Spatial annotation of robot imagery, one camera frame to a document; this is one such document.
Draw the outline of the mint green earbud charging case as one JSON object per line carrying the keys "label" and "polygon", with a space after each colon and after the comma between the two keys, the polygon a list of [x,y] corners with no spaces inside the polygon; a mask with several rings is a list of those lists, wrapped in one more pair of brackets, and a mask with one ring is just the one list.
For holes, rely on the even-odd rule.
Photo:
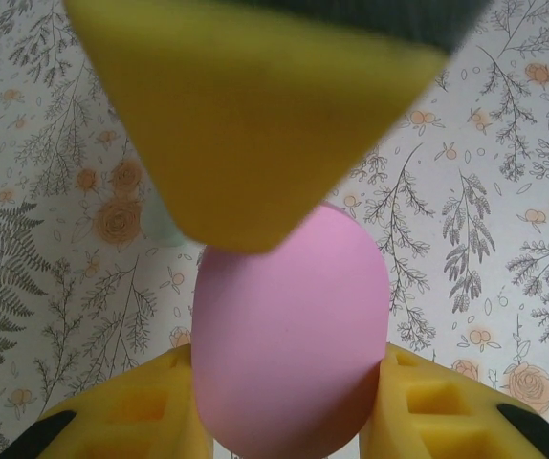
{"label": "mint green earbud charging case", "polygon": [[142,225],[145,235],[162,246],[180,247],[187,241],[158,195],[145,201]]}

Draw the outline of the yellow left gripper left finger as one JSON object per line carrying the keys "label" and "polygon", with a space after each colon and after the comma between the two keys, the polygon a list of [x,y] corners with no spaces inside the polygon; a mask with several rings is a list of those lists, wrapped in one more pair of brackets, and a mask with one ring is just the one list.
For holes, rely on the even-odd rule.
{"label": "yellow left gripper left finger", "polygon": [[190,346],[55,405],[6,448],[6,459],[213,459],[196,410]]}

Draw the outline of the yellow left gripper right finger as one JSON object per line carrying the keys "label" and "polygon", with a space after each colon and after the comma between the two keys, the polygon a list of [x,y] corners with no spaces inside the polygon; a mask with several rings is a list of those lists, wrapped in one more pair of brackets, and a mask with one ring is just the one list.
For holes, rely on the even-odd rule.
{"label": "yellow left gripper right finger", "polygon": [[527,404],[389,344],[360,459],[549,459],[549,423]]}

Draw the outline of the pink earbud charging case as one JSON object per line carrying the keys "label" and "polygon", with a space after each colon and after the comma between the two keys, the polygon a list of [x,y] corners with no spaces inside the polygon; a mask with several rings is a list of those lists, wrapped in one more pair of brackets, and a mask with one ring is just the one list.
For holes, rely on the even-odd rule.
{"label": "pink earbud charging case", "polygon": [[323,459],[345,446],[375,401],[388,300],[376,243],[328,204],[268,253],[206,248],[191,328],[206,430],[242,459]]}

